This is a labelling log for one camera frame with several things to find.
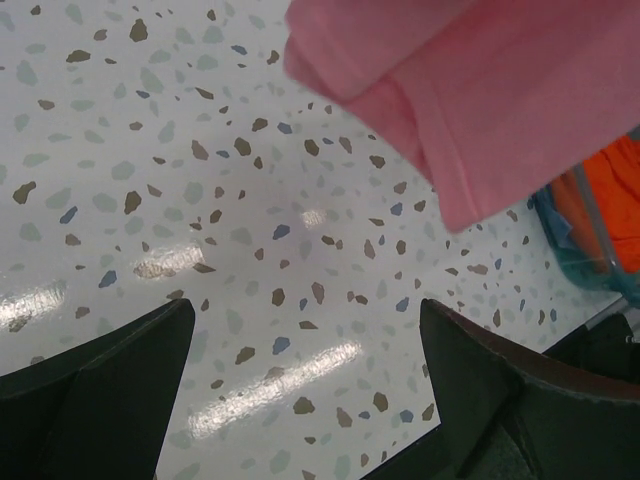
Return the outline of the pink t-shirt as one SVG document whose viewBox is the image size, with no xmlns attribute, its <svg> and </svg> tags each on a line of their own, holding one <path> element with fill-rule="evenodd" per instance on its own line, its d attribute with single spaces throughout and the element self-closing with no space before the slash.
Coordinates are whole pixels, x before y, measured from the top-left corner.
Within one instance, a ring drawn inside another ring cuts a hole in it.
<svg viewBox="0 0 640 480">
<path fill-rule="evenodd" d="M 635 1 L 294 1 L 289 76 L 353 114 L 461 231 L 639 121 Z"/>
</svg>

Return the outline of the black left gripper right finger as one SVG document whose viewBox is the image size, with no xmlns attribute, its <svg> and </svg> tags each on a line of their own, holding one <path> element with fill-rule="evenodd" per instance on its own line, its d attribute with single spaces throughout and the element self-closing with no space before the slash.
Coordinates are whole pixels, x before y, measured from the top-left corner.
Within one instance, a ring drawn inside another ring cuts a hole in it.
<svg viewBox="0 0 640 480">
<path fill-rule="evenodd" d="M 455 479 L 636 479 L 639 348 L 626 321 L 538 353 L 436 300 L 420 335 Z"/>
</svg>

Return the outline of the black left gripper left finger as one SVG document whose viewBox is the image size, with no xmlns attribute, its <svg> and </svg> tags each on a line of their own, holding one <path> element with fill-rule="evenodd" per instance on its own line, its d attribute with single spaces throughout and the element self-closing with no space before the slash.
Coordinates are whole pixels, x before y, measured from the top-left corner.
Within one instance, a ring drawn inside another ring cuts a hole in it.
<svg viewBox="0 0 640 480">
<path fill-rule="evenodd" d="M 2 478 L 154 478 L 194 324 L 172 300 L 2 376 Z"/>
</svg>

